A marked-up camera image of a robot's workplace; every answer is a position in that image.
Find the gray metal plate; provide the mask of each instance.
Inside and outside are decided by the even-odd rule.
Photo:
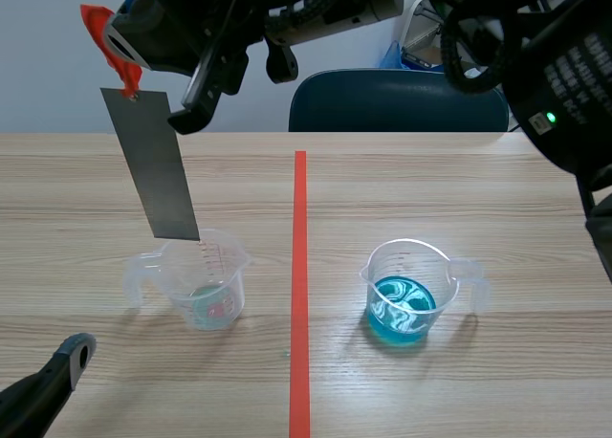
[[[166,93],[139,91],[132,101],[119,89],[101,91],[153,235],[200,240]]]

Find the clear liquid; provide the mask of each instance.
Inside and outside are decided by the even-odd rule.
[[[229,288],[219,290],[219,285],[200,287],[191,296],[202,296],[193,301],[192,324],[204,330],[216,330],[228,326],[235,318],[238,303]]]
[[[379,280],[376,289],[389,301],[407,311],[428,311],[436,308],[429,290],[416,280],[390,276]],[[435,316],[411,314],[390,306],[374,292],[367,308],[372,329],[385,342],[411,344],[427,334]]]

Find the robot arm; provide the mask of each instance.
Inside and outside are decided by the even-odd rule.
[[[537,0],[429,1],[444,20],[448,81],[467,94],[502,85],[534,145],[576,175],[587,228],[612,277],[612,210],[596,207],[592,195],[612,186],[608,0],[565,0],[543,12],[523,11]],[[251,44],[266,40],[268,75],[287,82],[297,77],[292,45],[378,22],[403,8],[403,0],[126,0],[107,22],[104,41],[124,60],[191,77],[185,109],[168,119],[177,132],[189,134],[208,125],[222,94],[239,91]],[[464,76],[457,44],[488,67],[480,77]]]

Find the blue liquid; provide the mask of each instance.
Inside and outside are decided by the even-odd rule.
[[[376,289],[389,301],[407,311],[428,311],[436,308],[429,290],[416,280],[391,276],[376,283]],[[367,307],[367,319],[375,333],[385,342],[410,344],[427,334],[435,316],[404,312],[390,306],[373,291]]]

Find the white wall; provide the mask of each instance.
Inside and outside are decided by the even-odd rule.
[[[0,133],[112,130],[99,87],[121,87],[85,30],[79,5],[112,10],[123,0],[0,0]],[[405,0],[409,8],[414,0]],[[249,48],[250,64],[237,96],[222,96],[208,130],[287,130],[295,89],[306,77],[337,68],[375,67],[401,29],[399,20],[294,47],[297,81],[274,85],[266,75],[265,43]],[[188,79],[144,72],[141,89],[167,91],[173,110]]]

